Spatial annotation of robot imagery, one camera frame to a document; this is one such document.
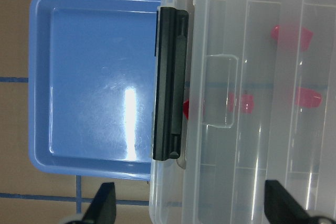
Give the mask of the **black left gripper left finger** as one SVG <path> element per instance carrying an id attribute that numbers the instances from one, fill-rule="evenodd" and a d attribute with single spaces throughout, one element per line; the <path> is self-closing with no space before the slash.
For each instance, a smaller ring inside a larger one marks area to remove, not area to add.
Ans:
<path id="1" fill-rule="evenodd" d="M 81 223 L 115 223 L 117 215 L 114 183 L 102 183 Z"/>

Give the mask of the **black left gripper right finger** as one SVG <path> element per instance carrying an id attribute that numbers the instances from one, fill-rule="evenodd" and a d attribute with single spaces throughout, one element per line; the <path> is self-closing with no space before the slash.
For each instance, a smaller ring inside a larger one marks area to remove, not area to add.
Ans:
<path id="1" fill-rule="evenodd" d="M 264 213 L 269 223 L 315 223 L 277 180 L 265 181 Z"/>

